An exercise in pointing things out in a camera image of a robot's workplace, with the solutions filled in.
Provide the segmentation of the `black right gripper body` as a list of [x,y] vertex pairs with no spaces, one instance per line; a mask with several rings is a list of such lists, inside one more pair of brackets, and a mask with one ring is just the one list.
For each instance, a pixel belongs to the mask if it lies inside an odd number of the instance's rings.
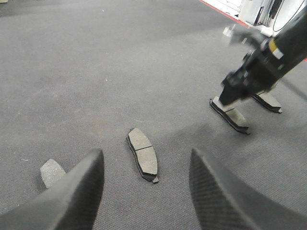
[[269,90],[285,75],[288,51],[282,47],[271,51],[254,50],[234,72],[230,72],[222,81],[223,87],[241,91],[241,98]]

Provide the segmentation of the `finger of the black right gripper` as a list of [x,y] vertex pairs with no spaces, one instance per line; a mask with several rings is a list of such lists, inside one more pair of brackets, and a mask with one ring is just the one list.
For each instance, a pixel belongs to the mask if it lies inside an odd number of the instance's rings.
[[223,106],[228,106],[241,98],[241,91],[236,88],[224,87],[219,96],[219,101]]

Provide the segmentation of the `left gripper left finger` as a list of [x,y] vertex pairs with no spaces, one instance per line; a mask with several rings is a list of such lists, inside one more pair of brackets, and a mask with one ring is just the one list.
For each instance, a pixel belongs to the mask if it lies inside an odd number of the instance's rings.
[[49,189],[0,217],[2,230],[91,230],[104,188],[104,156],[91,150]]

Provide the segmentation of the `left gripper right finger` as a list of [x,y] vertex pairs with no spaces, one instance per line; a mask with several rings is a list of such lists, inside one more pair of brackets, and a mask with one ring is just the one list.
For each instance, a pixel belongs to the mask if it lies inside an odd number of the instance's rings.
[[192,149],[189,188],[203,230],[305,230],[306,216],[259,193],[213,155]]

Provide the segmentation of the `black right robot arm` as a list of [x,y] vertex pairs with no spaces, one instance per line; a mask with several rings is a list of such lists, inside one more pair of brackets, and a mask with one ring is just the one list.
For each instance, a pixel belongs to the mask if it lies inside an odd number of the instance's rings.
[[259,92],[269,92],[290,70],[307,57],[307,9],[303,8],[274,37],[259,30],[237,25],[223,31],[230,44],[247,44],[253,48],[242,65],[227,74],[219,97],[227,106]]

